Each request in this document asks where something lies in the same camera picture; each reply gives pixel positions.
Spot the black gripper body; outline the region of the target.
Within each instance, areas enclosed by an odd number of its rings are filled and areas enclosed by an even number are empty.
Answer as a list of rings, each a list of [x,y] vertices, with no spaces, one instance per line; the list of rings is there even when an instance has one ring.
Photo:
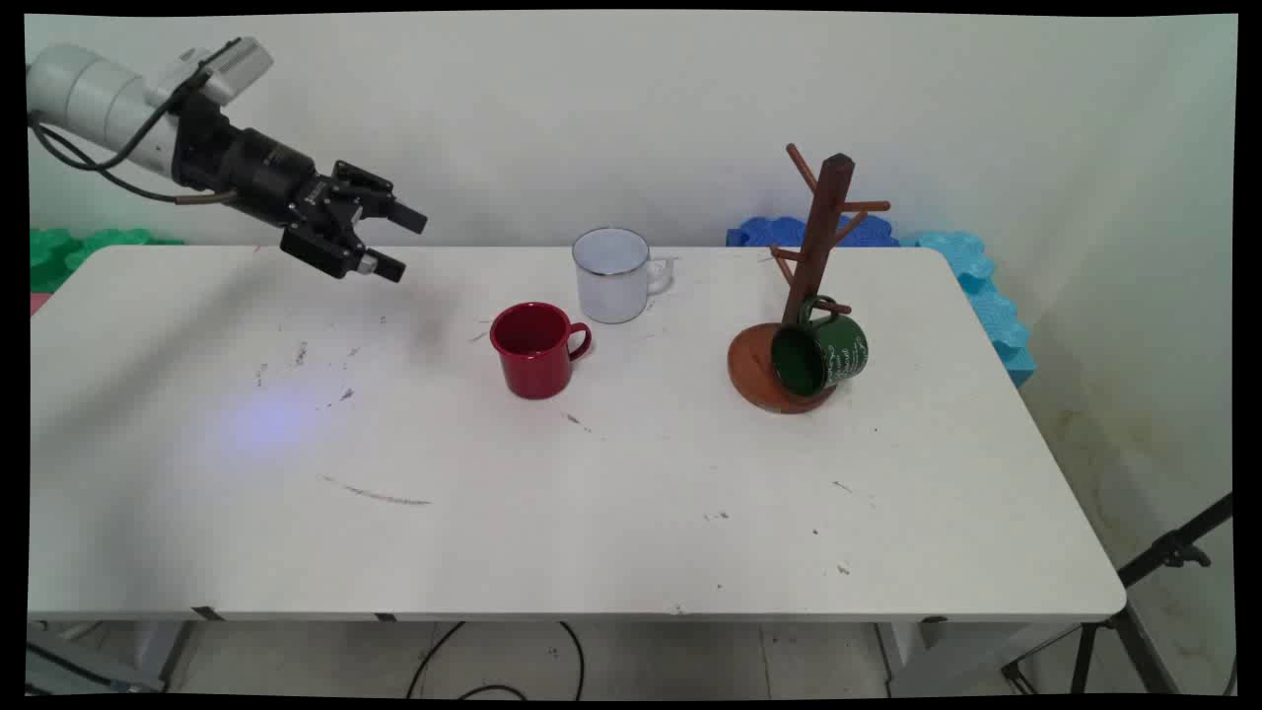
[[[175,105],[175,148],[172,179],[194,190],[233,190],[230,208],[266,224],[310,224],[321,235],[333,235],[327,208],[308,197],[327,177],[316,170],[307,154],[252,129],[235,127],[204,95],[192,95]]]

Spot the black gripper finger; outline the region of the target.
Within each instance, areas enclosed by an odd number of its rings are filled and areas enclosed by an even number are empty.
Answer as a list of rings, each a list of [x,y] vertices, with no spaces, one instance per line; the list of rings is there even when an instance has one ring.
[[[358,206],[361,219],[387,219],[413,235],[423,235],[427,228],[428,217],[398,201],[392,182],[384,177],[347,161],[334,161],[332,182],[329,198]]]
[[[345,246],[317,233],[307,222],[292,222],[283,231],[280,250],[329,277],[342,279],[350,272],[357,272],[401,282],[406,270],[403,261],[366,248],[353,235],[352,242],[352,246]]]

